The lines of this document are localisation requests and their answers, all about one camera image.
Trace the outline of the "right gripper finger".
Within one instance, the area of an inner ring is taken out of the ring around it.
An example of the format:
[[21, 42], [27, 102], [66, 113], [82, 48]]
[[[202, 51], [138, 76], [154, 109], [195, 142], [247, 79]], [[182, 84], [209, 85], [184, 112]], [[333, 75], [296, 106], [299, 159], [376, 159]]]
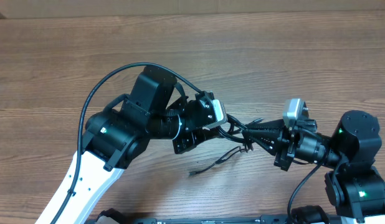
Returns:
[[256, 119], [249, 124], [246, 124], [245, 127], [247, 129], [283, 129], [285, 126], [284, 121], [282, 119], [263, 122], [263, 118]]
[[279, 140], [282, 138], [281, 129], [245, 129], [242, 131], [245, 147], [254, 150], [253, 143], [258, 144], [270, 155], [275, 156]]

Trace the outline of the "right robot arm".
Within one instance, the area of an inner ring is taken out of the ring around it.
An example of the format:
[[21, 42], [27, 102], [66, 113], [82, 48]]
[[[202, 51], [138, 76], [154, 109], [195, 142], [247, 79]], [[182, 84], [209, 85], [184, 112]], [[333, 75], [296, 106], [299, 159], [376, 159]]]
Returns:
[[275, 166], [287, 171], [294, 162], [329, 168], [325, 174], [328, 200], [348, 223], [385, 221], [385, 181], [374, 167], [382, 146], [378, 119], [351, 110], [342, 115], [332, 136], [317, 131], [306, 111], [266, 123], [250, 123], [242, 131], [274, 156]]

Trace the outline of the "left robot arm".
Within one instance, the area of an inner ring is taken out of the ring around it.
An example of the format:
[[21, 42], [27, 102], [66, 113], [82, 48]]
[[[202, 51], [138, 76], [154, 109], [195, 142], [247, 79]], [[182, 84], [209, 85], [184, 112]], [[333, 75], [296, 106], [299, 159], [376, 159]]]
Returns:
[[182, 154], [218, 137], [217, 128], [227, 115], [212, 93], [198, 90], [190, 100], [181, 75], [155, 63], [140, 67], [131, 93], [89, 118], [81, 115], [77, 151], [39, 223], [84, 223], [152, 139], [169, 139], [175, 153]]

